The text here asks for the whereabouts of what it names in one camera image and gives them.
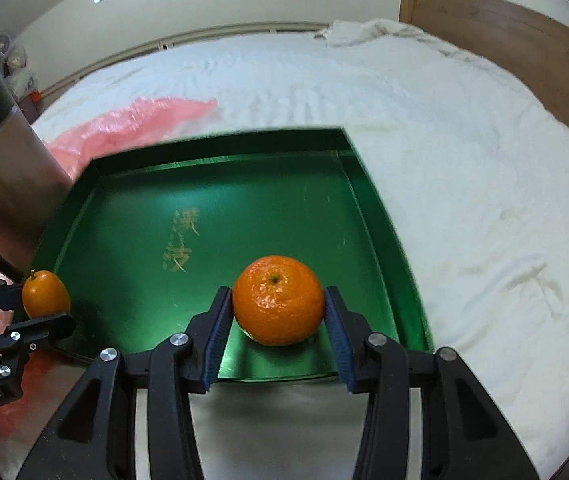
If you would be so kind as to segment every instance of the pink plastic bag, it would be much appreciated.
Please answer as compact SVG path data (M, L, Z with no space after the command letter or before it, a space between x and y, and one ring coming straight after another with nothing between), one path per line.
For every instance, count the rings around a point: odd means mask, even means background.
M159 142L179 124L201 118L216 105L215 100L138 98L67 130L49 144L49 151L75 180L91 159Z

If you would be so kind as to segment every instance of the gold writing on tray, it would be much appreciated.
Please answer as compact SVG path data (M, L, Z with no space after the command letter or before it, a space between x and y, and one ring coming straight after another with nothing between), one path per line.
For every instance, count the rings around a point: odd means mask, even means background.
M175 211L171 222L171 234L168 237L165 253L162 255L162 268L177 272L184 270L184 265L191 257L191 248L184 243L187 236L196 234L200 236L196 224L198 221L199 210L197 207Z

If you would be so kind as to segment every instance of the metal bolt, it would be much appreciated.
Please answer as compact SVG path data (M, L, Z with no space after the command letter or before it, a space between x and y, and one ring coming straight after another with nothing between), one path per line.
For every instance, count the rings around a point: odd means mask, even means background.
M173 346L183 346L189 342L189 336L185 333L178 333L171 336L168 340Z
M438 350L438 355L440 356L440 359L447 361L448 363L455 361L455 358L458 357L458 354L456 354L455 350L453 348L449 348L449 346L440 348Z
M369 341L371 346L382 346L387 342L387 336L380 332L373 332L369 334L367 341Z
M105 363L113 361L116 357L118 357L118 351L115 348L105 348L103 351L100 352L100 358Z

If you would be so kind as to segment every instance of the metal tray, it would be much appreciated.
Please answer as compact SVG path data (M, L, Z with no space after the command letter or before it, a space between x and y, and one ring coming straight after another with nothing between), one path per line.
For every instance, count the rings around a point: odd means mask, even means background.
M154 348L255 259L292 256L337 285L373 330L415 350L429 330L385 208L340 129L183 140L93 161L52 217L33 268L55 271L78 329L61 349ZM324 326L266 348L234 324L222 380L335 373Z

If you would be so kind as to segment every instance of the orange object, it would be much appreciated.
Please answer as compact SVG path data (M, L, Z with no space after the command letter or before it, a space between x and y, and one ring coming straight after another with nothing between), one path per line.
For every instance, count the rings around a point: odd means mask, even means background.
M71 298L63 282L48 270L31 271L22 287L22 304L31 319L71 310Z
M322 321L322 287L298 260L264 256L248 266L233 286L233 313L241 329L260 344L299 343Z

